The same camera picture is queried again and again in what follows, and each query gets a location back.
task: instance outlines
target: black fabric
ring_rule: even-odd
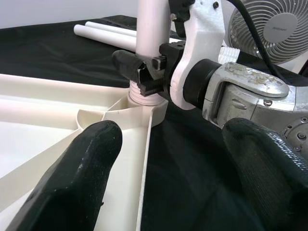
[[[308,60],[299,72],[302,76],[308,77]]]
[[[81,38],[87,20],[0,30],[0,73],[128,87],[112,66],[118,48]],[[93,22],[136,28],[136,19],[113,16]],[[201,111],[169,103],[152,129],[141,229],[143,231],[261,231],[228,159],[221,130]]]

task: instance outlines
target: white plastic tray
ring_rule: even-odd
[[[151,127],[166,109],[167,101],[135,104],[128,89],[0,74],[0,230],[69,143],[101,120],[121,127],[123,145],[95,230],[139,230]]]

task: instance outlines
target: white bracket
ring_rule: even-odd
[[[190,19],[184,23],[186,44],[184,54],[176,67],[170,87],[170,95],[176,106],[184,110],[194,106],[183,97],[183,86],[193,66],[202,59],[218,62],[218,54],[225,35],[220,0],[196,0],[190,6]]]

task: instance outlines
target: fan grille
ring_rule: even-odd
[[[274,63],[289,61],[308,50],[308,0],[243,0],[258,34]],[[282,13],[297,18],[297,26],[287,39],[272,43],[263,36],[270,19]],[[231,16],[228,40],[232,47],[261,58],[249,29],[238,10]]]

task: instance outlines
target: black cable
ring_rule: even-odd
[[[287,82],[286,79],[282,76],[282,74],[279,73],[279,71],[277,70],[277,68],[275,67],[275,65],[271,62],[270,57],[268,55],[268,53],[265,50],[265,47],[261,41],[261,38],[257,32],[257,29],[255,27],[254,22],[252,21],[252,18],[250,17],[249,12],[247,11],[246,7],[244,6],[244,4],[240,1],[240,0],[227,0],[228,2],[232,3],[235,8],[241,13],[242,17],[244,18],[248,29],[252,35],[252,38],[254,39],[256,46],[266,64],[266,66],[268,67],[268,69],[271,71],[271,73],[280,78],[282,81]]]

